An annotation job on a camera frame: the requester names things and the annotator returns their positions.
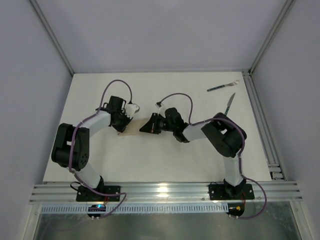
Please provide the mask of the beige cloth napkin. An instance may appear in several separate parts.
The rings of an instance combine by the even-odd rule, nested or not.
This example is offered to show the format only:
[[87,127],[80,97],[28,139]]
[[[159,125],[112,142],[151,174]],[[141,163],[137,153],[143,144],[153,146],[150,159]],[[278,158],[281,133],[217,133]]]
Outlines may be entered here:
[[119,137],[137,136],[140,134],[140,128],[144,126],[148,121],[148,118],[133,119],[125,128],[124,132],[118,132],[117,135]]

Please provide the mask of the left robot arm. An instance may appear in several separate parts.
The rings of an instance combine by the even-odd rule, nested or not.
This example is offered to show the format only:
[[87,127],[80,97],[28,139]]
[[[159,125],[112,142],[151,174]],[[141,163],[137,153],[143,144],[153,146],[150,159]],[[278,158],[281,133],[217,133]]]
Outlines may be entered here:
[[51,160],[68,169],[86,189],[104,195],[104,179],[89,164],[90,138],[107,127],[123,133],[140,107],[131,101],[111,96],[95,112],[78,124],[58,126],[51,152]]

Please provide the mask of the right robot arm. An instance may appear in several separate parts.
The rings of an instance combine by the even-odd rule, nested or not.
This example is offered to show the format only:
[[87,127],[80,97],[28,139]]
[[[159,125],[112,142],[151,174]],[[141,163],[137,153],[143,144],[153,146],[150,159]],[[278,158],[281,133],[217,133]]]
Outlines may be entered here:
[[176,108],[171,107],[164,111],[164,115],[153,113],[139,131],[154,135],[162,131],[171,132],[180,143],[207,139],[223,156],[224,192],[230,199],[235,199],[243,193],[247,181],[242,176],[239,162],[247,134],[224,113],[219,112],[211,119],[191,124],[182,119]]

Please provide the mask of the left controller board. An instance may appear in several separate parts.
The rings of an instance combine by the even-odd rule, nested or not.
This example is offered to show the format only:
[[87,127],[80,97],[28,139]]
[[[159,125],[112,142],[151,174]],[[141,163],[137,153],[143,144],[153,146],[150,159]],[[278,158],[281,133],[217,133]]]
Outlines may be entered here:
[[106,206],[104,204],[93,204],[88,207],[87,215],[91,219],[100,218],[106,213]]

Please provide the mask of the controller board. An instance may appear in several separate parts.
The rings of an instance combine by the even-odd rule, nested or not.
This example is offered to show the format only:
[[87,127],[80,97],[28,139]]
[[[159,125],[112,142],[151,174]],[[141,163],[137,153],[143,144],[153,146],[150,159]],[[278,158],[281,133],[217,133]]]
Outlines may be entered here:
[[239,218],[243,215],[245,206],[240,203],[230,203],[227,207],[227,215],[230,217]]
[[93,204],[88,207],[87,215],[91,219],[100,218],[106,213],[106,206],[104,204]]

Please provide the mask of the right controller board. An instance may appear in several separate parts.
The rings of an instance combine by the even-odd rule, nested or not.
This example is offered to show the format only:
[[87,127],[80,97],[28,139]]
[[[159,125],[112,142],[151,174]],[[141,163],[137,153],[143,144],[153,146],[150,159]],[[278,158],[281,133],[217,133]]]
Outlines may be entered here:
[[243,215],[245,206],[240,203],[230,203],[227,207],[227,215],[230,217],[239,218]]

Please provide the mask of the green handled knife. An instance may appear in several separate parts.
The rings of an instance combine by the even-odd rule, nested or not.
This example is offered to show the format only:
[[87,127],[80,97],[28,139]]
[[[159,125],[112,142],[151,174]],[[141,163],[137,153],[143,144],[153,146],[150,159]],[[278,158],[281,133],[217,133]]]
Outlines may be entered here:
[[234,92],[234,93],[231,95],[231,97],[229,98],[229,100],[228,100],[228,102],[227,102],[226,110],[225,110],[225,112],[224,112],[225,115],[228,114],[228,112],[229,112],[229,110],[230,110],[230,107],[231,107],[231,104],[232,104],[232,102],[233,102],[233,100],[234,100],[235,95],[236,95],[236,93]]

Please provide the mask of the green handled fork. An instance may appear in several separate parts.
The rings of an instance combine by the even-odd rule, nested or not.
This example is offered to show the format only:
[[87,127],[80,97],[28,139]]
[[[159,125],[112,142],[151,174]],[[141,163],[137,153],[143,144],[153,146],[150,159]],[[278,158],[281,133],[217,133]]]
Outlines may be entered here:
[[211,91],[215,91],[215,90],[222,89],[222,88],[225,88],[225,87],[233,87],[233,86],[236,86],[237,84],[239,84],[239,82],[240,82],[240,80],[237,79],[236,81],[233,81],[233,82],[230,82],[230,83],[227,83],[227,84],[222,84],[222,85],[219,85],[219,86],[215,86],[215,87],[209,88],[206,91],[207,92],[211,92]]

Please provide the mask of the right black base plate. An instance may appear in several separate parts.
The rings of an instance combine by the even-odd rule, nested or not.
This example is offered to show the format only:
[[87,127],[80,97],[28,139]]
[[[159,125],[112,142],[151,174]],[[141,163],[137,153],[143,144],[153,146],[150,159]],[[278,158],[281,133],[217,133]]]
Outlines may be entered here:
[[208,185],[210,200],[254,200],[255,194],[251,184],[244,179],[240,184],[233,186],[226,182],[211,182]]

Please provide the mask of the aluminium front rail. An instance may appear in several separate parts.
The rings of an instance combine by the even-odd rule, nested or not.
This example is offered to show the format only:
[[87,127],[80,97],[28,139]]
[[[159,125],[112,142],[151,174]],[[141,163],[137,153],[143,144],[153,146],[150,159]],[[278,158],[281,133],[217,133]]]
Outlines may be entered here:
[[[295,181],[263,181],[259,183],[269,202],[302,201],[302,193]],[[209,202],[209,182],[107,182],[120,186],[126,193],[126,203],[201,203]],[[76,191],[69,182],[36,184],[30,204],[74,203]]]

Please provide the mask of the aluminium rail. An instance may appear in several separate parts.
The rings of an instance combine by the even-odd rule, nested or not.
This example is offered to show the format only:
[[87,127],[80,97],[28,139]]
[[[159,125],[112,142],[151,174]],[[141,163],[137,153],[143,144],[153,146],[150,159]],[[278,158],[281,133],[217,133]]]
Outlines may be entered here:
[[281,158],[272,137],[270,127],[267,123],[266,115],[258,96],[253,77],[251,76],[251,73],[248,69],[242,71],[242,77],[252,107],[271,179],[273,181],[286,181],[287,179],[282,168]]
[[[302,193],[295,181],[263,181],[259,183],[269,202],[302,201]],[[209,182],[107,182],[120,186],[126,193],[126,203],[201,203],[209,202]],[[69,182],[36,184],[30,204],[74,203],[76,191]]]

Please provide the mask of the aluminium right side rail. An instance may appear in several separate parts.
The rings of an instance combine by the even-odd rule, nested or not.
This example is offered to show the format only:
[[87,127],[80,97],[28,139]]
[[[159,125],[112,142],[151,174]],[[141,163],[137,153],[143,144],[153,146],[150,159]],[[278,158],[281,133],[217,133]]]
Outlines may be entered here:
[[272,137],[270,127],[267,123],[266,115],[258,96],[253,77],[251,76],[251,73],[248,69],[242,71],[242,77],[252,107],[271,179],[273,181],[286,181],[287,179],[282,168],[281,158]]

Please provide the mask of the left aluminium frame post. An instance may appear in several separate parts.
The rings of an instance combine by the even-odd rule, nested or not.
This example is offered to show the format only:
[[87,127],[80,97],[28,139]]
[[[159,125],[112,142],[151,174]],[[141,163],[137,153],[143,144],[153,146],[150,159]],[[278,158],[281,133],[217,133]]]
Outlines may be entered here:
[[59,40],[54,33],[49,21],[47,20],[40,4],[37,0],[28,0],[28,3],[30,4],[32,10],[34,11],[38,21],[40,22],[42,28],[44,29],[45,33],[48,36],[49,41],[51,42],[52,46],[54,47],[56,53],[58,54],[60,60],[62,61],[63,65],[68,70],[69,74],[73,77],[75,74],[75,71],[65,54],[65,51],[63,50],[61,44],[59,43]]

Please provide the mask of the aluminium frame post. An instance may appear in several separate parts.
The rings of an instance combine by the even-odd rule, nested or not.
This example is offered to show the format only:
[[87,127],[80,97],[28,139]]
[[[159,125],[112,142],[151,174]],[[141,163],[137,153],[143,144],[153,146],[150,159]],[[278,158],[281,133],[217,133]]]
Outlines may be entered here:
[[65,54],[65,51],[63,50],[61,44],[59,43],[59,40],[54,33],[49,21],[47,20],[40,4],[37,0],[28,0],[28,3],[30,4],[32,10],[34,11],[38,21],[40,22],[42,28],[44,29],[45,33],[48,36],[49,41],[51,42],[52,46],[54,47],[56,53],[58,54],[60,60],[62,61],[63,65],[68,70],[69,74],[73,77],[75,74],[75,71]]
[[253,60],[253,63],[249,69],[249,73],[253,74],[257,67],[259,66],[260,62],[262,61],[263,57],[265,56],[266,52],[270,48],[271,44],[273,43],[274,39],[276,38],[278,32],[280,31],[282,25],[284,24],[286,18],[288,17],[291,9],[295,5],[295,0],[286,0],[281,7],[278,15],[276,16],[270,30],[268,31],[256,57]]

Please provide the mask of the right aluminium frame post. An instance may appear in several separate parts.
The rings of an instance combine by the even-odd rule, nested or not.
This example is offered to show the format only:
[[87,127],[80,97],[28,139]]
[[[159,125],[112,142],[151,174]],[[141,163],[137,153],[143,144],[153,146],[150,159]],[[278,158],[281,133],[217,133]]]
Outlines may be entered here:
[[256,57],[253,60],[253,63],[249,69],[249,73],[253,74],[257,67],[259,66],[260,62],[262,61],[263,57],[265,56],[266,52],[270,48],[271,44],[273,43],[274,39],[276,38],[278,32],[280,31],[282,25],[284,24],[286,18],[288,17],[291,9],[295,5],[295,0],[286,0],[281,7],[278,15],[276,16],[270,30],[268,31]]

